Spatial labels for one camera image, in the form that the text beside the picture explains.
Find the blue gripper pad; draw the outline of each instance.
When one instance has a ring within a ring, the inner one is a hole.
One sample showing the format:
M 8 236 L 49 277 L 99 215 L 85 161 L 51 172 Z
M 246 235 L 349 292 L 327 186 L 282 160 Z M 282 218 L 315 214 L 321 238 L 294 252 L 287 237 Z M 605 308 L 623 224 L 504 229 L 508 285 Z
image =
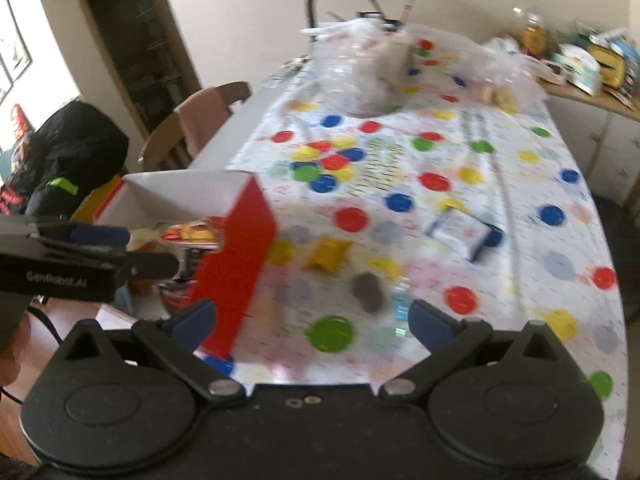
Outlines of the blue gripper pad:
M 216 307 L 211 300 L 198 300 L 180 314 L 162 322 L 161 328 L 181 347 L 193 352 L 216 326 Z
M 129 231 L 124 227 L 76 224 L 69 233 L 69 241 L 80 245 L 125 247 L 129 243 Z
M 455 338 L 462 326 L 432 304 L 414 300 L 409 307 L 409 330 L 433 354 Z

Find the green reflective strip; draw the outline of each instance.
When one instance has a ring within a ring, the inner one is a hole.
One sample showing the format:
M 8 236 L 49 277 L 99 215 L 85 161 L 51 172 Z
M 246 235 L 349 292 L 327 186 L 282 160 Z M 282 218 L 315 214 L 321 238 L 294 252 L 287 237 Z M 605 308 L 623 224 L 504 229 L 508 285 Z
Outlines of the green reflective strip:
M 66 192 L 74 196 L 78 193 L 78 186 L 76 186 L 76 184 L 72 184 L 63 176 L 52 178 L 47 182 L 47 186 L 59 187 L 60 189 L 64 189 Z

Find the wooden countertop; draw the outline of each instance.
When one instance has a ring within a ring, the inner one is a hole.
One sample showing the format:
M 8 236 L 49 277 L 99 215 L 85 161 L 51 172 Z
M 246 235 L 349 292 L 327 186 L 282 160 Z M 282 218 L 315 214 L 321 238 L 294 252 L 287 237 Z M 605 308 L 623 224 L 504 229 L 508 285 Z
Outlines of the wooden countertop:
M 565 99 L 571 99 L 571 101 L 578 101 L 579 103 L 602 108 L 607 112 L 613 112 L 640 122 L 640 112 L 626 107 L 615 97 L 607 94 L 606 92 L 601 92 L 596 97 L 591 97 L 587 92 L 583 92 L 569 83 L 565 86 L 554 85 L 546 81 L 539 81 L 539 83 L 549 95 L 563 97 Z

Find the blue dot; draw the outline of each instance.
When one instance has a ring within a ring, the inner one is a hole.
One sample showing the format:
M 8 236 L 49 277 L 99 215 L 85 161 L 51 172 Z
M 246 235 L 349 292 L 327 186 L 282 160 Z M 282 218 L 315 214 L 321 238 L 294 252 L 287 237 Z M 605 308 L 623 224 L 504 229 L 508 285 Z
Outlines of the blue dot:
M 317 162 L 292 162 L 291 163 L 291 171 L 296 171 L 298 168 L 302 168 L 302 166 L 317 166 Z
M 502 243 L 502 239 L 504 238 L 504 233 L 502 229 L 496 227 L 493 224 L 487 224 L 488 227 L 491 228 L 491 232 L 488 237 L 484 241 L 486 247 L 497 247 Z
M 334 176 L 322 174 L 315 182 L 311 182 L 309 187 L 316 193 L 329 193 L 338 185 Z
M 342 117 L 340 115 L 327 115 L 324 119 L 322 119 L 322 126 L 325 128 L 333 128 L 342 122 Z
M 562 170 L 560 172 L 560 178 L 565 182 L 569 182 L 570 184 L 574 184 L 580 180 L 580 173 L 575 170 Z
M 564 223 L 564 211 L 556 205 L 545 205 L 538 210 L 538 216 L 547 225 L 559 226 Z
M 360 148 L 349 148 L 348 150 L 342 150 L 340 155 L 349 159 L 349 162 L 359 162 L 364 158 L 364 150 Z
M 401 193 L 393 193 L 385 198 L 386 206 L 396 213 L 406 213 L 414 207 L 414 201 L 411 197 Z
M 211 368 L 214 368 L 227 377 L 229 377 L 231 372 L 234 371 L 234 360 L 231 357 L 227 361 L 224 359 L 218 359 L 217 357 L 206 356 L 203 361 Z

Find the cabinet door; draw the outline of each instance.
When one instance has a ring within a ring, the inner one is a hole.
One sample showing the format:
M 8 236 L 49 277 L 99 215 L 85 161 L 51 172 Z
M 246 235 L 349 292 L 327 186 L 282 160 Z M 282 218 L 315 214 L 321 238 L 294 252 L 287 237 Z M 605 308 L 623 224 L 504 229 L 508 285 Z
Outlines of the cabinet door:
M 562 97 L 549 96 L 546 106 L 558 131 L 584 173 L 596 148 L 593 135 L 599 136 L 607 121 L 607 112 Z
M 615 115 L 593 171 L 587 179 L 593 194 L 623 205 L 640 173 L 640 123 Z

